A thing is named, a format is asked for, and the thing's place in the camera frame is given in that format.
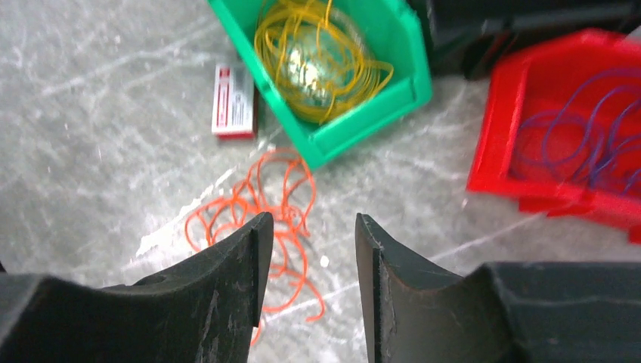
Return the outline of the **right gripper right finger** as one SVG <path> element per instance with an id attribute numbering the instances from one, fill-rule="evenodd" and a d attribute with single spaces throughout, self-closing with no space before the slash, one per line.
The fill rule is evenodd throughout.
<path id="1" fill-rule="evenodd" d="M 638 362 L 637 262 L 487 262 L 459 276 L 358 214 L 371 362 Z"/>

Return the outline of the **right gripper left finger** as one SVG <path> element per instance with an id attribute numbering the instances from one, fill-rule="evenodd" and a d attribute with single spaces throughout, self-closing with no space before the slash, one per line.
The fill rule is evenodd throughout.
<path id="1" fill-rule="evenodd" d="M 3 362 L 245 362 L 274 242 L 261 213 L 132 285 L 1 276 Z"/>

